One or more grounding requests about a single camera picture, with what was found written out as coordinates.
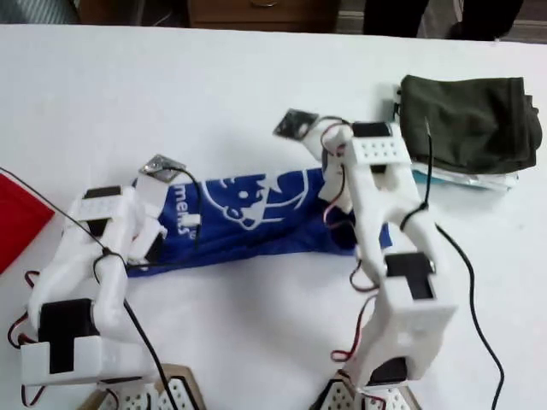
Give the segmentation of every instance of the white table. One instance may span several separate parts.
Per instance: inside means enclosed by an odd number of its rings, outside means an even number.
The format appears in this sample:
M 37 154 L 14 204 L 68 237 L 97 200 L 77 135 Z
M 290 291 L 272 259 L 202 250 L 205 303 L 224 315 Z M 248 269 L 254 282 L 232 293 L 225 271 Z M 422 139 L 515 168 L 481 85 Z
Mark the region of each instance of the white table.
M 547 124 L 547 46 L 163 28 L 0 26 L 0 163 L 66 207 L 93 185 L 125 184 L 155 153 L 200 178 L 314 167 L 272 137 L 289 108 L 379 120 L 407 73 L 433 79 L 523 76 Z M 244 147 L 254 155 L 243 157 Z M 477 272 L 480 323 L 507 373 L 499 409 L 543 408 L 547 148 L 506 195 L 435 186 L 438 221 Z M 19 353 L 5 340 L 61 218 L 0 275 L 0 407 L 21 407 Z M 461 303 L 427 375 L 425 409 L 489 408 L 497 370 Z M 161 359 L 191 366 L 212 410 L 304 409 L 349 347 L 362 296 L 352 258 L 259 257 L 132 279 L 128 298 Z M 39 409 L 75 408 L 91 386 L 46 390 Z

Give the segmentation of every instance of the wooden cabinet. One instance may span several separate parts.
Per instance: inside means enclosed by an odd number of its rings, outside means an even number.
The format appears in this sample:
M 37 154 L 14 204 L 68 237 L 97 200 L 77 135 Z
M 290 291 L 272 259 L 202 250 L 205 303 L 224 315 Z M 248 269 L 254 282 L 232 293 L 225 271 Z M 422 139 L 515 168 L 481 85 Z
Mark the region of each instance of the wooden cabinet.
M 331 32 L 339 0 L 189 0 L 192 27 Z

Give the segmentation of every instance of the dark trouser leg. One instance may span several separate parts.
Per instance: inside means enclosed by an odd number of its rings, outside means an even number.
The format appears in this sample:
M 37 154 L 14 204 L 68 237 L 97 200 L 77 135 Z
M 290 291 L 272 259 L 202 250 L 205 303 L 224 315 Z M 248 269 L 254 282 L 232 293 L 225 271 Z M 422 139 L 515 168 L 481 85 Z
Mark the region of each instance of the dark trouser leg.
M 363 34 L 416 37 L 429 0 L 366 0 Z
M 464 0 L 462 36 L 493 40 L 511 29 L 523 0 Z

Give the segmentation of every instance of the wooden drawer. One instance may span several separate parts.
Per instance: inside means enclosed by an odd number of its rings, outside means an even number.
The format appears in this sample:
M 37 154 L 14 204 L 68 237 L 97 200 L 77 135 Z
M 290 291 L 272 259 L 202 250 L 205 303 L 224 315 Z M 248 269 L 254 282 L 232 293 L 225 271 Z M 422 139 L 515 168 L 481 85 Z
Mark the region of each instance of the wooden drawer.
M 339 0 L 190 0 L 192 26 L 198 22 L 334 21 Z

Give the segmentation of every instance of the drawer handle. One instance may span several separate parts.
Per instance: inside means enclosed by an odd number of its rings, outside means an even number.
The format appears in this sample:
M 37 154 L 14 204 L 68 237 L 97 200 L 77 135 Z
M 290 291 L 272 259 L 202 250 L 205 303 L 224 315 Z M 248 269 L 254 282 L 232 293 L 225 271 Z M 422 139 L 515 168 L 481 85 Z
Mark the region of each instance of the drawer handle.
M 269 9 L 270 7 L 277 6 L 278 2 L 273 0 L 271 2 L 261 3 L 256 0 L 250 0 L 250 5 L 253 7 L 260 7 L 261 9 Z

